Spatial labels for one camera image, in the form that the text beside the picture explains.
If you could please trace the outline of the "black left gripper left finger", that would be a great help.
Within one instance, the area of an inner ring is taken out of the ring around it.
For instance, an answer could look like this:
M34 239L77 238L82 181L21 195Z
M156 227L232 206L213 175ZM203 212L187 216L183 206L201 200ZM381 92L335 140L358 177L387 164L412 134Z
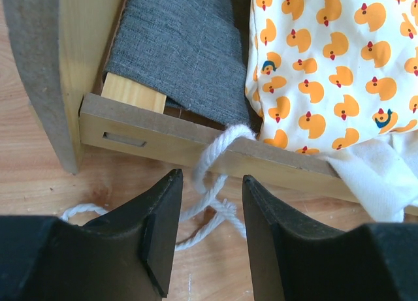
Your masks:
M166 298L182 188L182 171L171 170L83 226L54 216L2 216L1 299Z

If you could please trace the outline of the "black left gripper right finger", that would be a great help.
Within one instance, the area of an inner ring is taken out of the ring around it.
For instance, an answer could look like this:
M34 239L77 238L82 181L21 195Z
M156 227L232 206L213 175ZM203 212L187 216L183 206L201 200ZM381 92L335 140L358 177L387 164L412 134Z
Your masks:
M256 300L416 300L417 225L320 223L244 176L242 202Z

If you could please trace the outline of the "duck print bed cover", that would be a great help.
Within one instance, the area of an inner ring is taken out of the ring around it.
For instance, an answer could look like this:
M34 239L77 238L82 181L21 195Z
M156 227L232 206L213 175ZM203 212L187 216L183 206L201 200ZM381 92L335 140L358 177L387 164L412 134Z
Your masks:
M127 0L104 76L154 89L167 104L226 126L193 171L223 221L226 175L203 179L237 138L329 162L378 222L417 204L417 0Z

